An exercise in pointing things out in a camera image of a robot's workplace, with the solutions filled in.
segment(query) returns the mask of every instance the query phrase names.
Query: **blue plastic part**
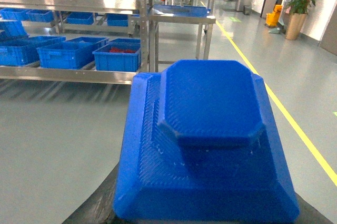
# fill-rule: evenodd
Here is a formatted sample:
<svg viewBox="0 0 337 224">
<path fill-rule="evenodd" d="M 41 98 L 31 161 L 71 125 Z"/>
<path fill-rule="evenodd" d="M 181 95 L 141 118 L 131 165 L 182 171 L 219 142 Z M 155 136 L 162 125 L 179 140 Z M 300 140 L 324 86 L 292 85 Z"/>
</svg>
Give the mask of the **blue plastic part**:
<svg viewBox="0 0 337 224">
<path fill-rule="evenodd" d="M 21 21 L 0 21 L 0 42 L 28 37 Z"/>
<path fill-rule="evenodd" d="M 34 9 L 27 12 L 30 21 L 33 22 L 51 22 L 54 20 L 52 11 L 45 11 L 42 9 Z"/>
<path fill-rule="evenodd" d="M 67 17 L 67 22 L 69 24 L 92 25 L 94 16 L 90 12 L 71 12 Z"/>
<path fill-rule="evenodd" d="M 28 20 L 27 12 L 30 9 L 4 8 L 0 9 L 0 14 L 4 20 Z"/>
<path fill-rule="evenodd" d="M 113 209 L 135 222 L 293 222 L 299 206 L 263 79 L 235 61 L 136 75 Z"/>
<path fill-rule="evenodd" d="M 90 43 L 93 44 L 93 51 L 105 46 L 109 41 L 109 38 L 105 37 L 78 37 L 67 42 L 80 42 L 80 43 Z"/>
<path fill-rule="evenodd" d="M 110 53 L 111 48 L 135 50 L 136 53 Z M 108 43 L 94 51 L 97 70 L 136 72 L 141 65 L 141 45 L 136 43 Z"/>
<path fill-rule="evenodd" d="M 205 7 L 195 6 L 155 5 L 153 9 L 162 13 L 184 17 L 206 17 L 210 12 L 210 10 Z"/>
<path fill-rule="evenodd" d="M 38 61 L 37 48 L 56 44 L 65 37 L 38 36 L 0 42 L 0 65 L 24 66 Z"/>
<path fill-rule="evenodd" d="M 108 26 L 127 26 L 127 15 L 110 13 L 106 17 Z"/>
<path fill-rule="evenodd" d="M 78 70 L 94 61 L 94 44 L 61 42 L 38 48 L 41 67 Z"/>
</svg>

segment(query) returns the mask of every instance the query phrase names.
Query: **black surface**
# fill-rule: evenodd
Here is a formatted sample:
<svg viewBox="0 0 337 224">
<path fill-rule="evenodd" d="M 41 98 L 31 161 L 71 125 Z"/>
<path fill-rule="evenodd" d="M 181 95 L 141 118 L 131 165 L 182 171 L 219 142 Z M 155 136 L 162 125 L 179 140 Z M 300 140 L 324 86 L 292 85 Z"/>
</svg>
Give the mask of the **black surface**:
<svg viewBox="0 0 337 224">
<path fill-rule="evenodd" d="M 127 224 L 119 219 L 112 210 L 118 165 L 111 171 L 98 189 L 63 224 Z M 296 194 L 301 213 L 291 224 L 333 224 L 324 215 Z"/>
</svg>

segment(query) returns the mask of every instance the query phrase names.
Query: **potted plant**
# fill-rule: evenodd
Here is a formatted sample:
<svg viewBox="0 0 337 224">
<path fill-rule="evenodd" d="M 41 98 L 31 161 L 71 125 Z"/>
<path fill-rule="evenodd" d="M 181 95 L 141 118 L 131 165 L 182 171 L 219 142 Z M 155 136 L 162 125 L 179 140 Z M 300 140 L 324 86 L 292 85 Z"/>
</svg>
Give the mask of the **potted plant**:
<svg viewBox="0 0 337 224">
<path fill-rule="evenodd" d="M 287 40 L 297 39 L 308 14 L 308 8 L 312 5 L 316 6 L 316 0 L 289 0 L 286 4 L 286 8 L 290 7 L 290 21 L 285 35 Z"/>
</svg>

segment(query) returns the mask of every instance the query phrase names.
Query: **blue tray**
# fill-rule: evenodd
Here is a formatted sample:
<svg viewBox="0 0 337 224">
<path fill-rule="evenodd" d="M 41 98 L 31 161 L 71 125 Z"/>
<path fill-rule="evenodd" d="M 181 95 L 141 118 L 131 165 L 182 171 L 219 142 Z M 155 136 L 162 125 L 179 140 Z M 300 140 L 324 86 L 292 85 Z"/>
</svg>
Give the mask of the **blue tray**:
<svg viewBox="0 0 337 224">
<path fill-rule="evenodd" d="M 59 43 L 65 37 L 38 36 L 0 42 L 0 65 L 24 66 L 38 61 L 37 48 Z"/>
<path fill-rule="evenodd" d="M 77 70 L 94 60 L 94 45 L 82 42 L 62 42 L 38 48 L 41 67 Z"/>
<path fill-rule="evenodd" d="M 110 53 L 111 48 L 135 50 L 134 54 Z M 136 43 L 108 43 L 94 51 L 97 70 L 136 72 L 141 65 L 141 45 Z"/>
<path fill-rule="evenodd" d="M 78 37 L 67 42 L 80 42 L 80 43 L 90 43 L 94 45 L 93 50 L 97 50 L 102 46 L 105 46 L 109 41 L 109 38 L 104 37 Z"/>
</svg>

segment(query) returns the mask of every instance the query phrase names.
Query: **trash bin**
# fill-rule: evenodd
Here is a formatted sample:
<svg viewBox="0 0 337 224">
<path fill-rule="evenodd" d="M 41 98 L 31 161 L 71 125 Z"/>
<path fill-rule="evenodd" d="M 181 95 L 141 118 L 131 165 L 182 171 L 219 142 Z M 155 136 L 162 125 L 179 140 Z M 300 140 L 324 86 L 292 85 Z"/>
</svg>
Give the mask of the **trash bin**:
<svg viewBox="0 0 337 224">
<path fill-rule="evenodd" d="M 243 14 L 244 15 L 250 15 L 252 11 L 252 7 L 250 5 L 244 5 L 243 6 Z"/>
</svg>

